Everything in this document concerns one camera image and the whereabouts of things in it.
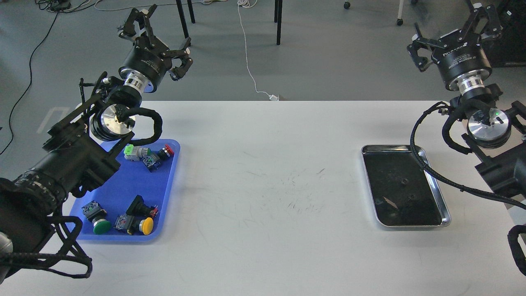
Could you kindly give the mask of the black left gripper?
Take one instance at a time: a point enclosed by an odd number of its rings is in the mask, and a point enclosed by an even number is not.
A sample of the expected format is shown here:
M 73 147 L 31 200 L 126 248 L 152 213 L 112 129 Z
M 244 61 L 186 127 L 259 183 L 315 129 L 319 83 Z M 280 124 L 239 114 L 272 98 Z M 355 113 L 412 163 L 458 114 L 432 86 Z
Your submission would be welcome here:
M 190 55 L 191 37 L 184 39 L 180 49 L 171 50 L 153 34 L 150 18 L 156 11 L 132 8 L 124 24 L 117 28 L 118 37 L 133 43 L 133 48 L 120 68 L 124 85 L 141 93 L 156 92 L 166 72 L 173 81 L 186 75 L 193 64 Z

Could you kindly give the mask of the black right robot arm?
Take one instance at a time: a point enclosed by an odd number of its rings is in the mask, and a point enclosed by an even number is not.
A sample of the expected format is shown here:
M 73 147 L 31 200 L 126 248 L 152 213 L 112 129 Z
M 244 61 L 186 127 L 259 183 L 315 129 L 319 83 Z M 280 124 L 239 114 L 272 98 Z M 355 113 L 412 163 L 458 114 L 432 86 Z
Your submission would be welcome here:
M 437 66 L 445 88 L 459 91 L 460 95 L 449 103 L 438 102 L 426 111 L 413 126 L 410 135 L 410 149 L 423 171 L 437 180 L 487 200 L 524 209 L 525 204 L 515 200 L 526 191 L 525 142 L 489 157 L 484 149 L 503 146 L 510 138 L 512 129 L 525 135 L 525 106 L 515 101 L 508 109 L 496 106 L 502 95 L 496 84 L 485 86 L 492 67 L 482 44 L 501 36 L 502 27 L 496 7 L 466 2 L 470 15 L 462 28 L 453 30 L 437 39 L 428 39 L 421 33 L 418 23 L 414 24 L 415 35 L 406 47 L 419 71 L 424 72 L 433 64 Z M 475 167 L 491 189 L 490 192 L 467 187 L 453 182 L 433 170 L 416 152 L 415 134 L 418 126 L 433 111 L 448 116 L 441 134 L 445 144 L 462 154 L 475 154 L 480 164 Z

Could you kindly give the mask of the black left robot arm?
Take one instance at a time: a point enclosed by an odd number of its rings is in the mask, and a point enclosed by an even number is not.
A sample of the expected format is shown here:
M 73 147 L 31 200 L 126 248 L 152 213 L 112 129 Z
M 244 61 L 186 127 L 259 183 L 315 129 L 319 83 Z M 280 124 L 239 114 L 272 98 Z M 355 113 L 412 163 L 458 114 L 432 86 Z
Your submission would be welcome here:
M 160 138 L 162 117 L 141 107 L 142 95 L 156 92 L 166 74 L 182 79 L 193 63 L 187 32 L 180 49 L 154 35 L 156 8 L 133 8 L 118 29 L 133 45 L 119 76 L 103 72 L 90 98 L 48 131 L 47 155 L 15 180 L 1 179 L 1 280 L 23 268 L 90 277 L 92 259 L 77 242 L 83 223 L 65 216 L 62 206 L 70 195 L 83 197 L 109 180 L 127 144 Z

